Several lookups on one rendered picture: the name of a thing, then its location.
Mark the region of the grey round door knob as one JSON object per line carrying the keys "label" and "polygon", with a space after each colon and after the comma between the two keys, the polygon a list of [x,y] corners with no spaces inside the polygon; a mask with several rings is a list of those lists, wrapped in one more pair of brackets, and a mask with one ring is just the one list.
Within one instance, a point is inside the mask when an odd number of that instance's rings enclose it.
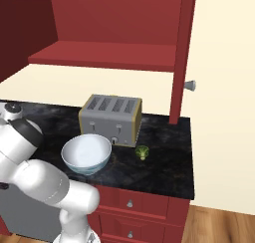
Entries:
{"label": "grey round door knob", "polygon": [[187,89],[187,90],[190,90],[192,92],[195,91],[195,88],[196,88],[196,82],[195,81],[188,81],[188,82],[185,82],[184,83],[184,87]]}

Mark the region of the green broccoli floret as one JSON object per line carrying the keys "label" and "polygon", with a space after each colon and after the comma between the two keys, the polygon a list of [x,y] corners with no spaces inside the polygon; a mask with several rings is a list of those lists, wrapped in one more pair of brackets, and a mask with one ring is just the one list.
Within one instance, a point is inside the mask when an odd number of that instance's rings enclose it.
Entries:
{"label": "green broccoli floret", "polygon": [[135,148],[135,154],[137,157],[139,157],[141,160],[145,160],[149,155],[149,148],[145,145],[138,145]]}

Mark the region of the grey dishwasher front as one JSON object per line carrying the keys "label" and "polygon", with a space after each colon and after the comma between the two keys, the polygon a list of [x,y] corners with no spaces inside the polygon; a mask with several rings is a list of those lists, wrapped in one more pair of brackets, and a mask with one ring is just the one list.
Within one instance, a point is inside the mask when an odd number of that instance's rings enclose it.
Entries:
{"label": "grey dishwasher front", "polygon": [[16,234],[53,242],[61,232],[60,210],[26,196],[15,185],[0,189],[0,215]]}

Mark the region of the grey four-slot toaster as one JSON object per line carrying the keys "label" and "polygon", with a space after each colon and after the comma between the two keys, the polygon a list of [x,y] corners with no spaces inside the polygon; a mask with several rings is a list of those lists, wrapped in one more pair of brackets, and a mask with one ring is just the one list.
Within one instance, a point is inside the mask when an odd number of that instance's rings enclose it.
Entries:
{"label": "grey four-slot toaster", "polygon": [[135,147],[141,107],[141,98],[91,95],[79,111],[81,134],[96,133],[114,145]]}

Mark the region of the red open cupboard door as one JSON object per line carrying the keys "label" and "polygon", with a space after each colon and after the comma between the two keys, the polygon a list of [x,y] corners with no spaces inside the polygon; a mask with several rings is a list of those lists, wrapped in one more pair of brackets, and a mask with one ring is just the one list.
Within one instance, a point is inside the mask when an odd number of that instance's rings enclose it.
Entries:
{"label": "red open cupboard door", "polygon": [[181,0],[169,111],[171,124],[177,124],[180,117],[194,9],[195,0]]}

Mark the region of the red drawer front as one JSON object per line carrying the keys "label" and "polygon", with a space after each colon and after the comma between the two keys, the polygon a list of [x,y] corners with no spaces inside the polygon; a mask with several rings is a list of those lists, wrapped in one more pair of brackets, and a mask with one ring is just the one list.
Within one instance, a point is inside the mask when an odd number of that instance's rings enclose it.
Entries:
{"label": "red drawer front", "polygon": [[167,213],[167,196],[99,185],[97,189],[101,195],[101,205],[155,216],[165,216]]}
{"label": "red drawer front", "polygon": [[161,225],[138,219],[102,214],[102,235],[130,243],[162,243],[164,228]]}

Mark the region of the white blue-rimmed bowl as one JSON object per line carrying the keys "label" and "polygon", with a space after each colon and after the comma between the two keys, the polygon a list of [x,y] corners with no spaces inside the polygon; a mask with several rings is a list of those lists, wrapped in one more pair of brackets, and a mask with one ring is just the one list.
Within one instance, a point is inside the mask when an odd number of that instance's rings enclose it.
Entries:
{"label": "white blue-rimmed bowl", "polygon": [[75,173],[92,175],[106,166],[112,153],[112,144],[98,134],[81,134],[67,141],[61,157]]}

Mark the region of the red wall cupboard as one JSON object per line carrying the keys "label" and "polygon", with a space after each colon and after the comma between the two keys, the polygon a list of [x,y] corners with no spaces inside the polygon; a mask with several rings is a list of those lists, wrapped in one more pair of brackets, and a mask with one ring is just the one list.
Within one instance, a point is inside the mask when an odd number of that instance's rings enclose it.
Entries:
{"label": "red wall cupboard", "polygon": [[171,72],[181,0],[0,0],[0,82],[29,64]]}

